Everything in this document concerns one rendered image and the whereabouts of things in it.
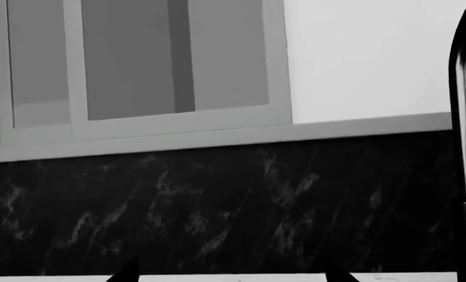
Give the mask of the black marble backsplash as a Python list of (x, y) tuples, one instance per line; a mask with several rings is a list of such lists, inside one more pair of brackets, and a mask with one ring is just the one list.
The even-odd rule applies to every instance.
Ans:
[(450, 132), (0, 164), (0, 277), (442, 272)]

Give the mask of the white sliding window frame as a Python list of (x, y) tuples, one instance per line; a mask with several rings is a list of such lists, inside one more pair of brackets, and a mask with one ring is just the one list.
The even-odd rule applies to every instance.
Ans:
[(0, 149), (291, 122), (284, 0), (0, 0)]

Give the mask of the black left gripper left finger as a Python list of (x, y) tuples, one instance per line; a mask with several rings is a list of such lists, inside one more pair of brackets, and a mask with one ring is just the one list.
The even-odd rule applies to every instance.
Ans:
[(139, 260), (137, 257), (127, 260), (106, 282), (139, 282)]

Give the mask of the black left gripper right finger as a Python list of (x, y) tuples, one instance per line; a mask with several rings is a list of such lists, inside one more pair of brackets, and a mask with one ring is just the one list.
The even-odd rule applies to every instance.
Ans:
[(327, 282), (360, 282), (338, 263), (329, 260), (325, 269)]

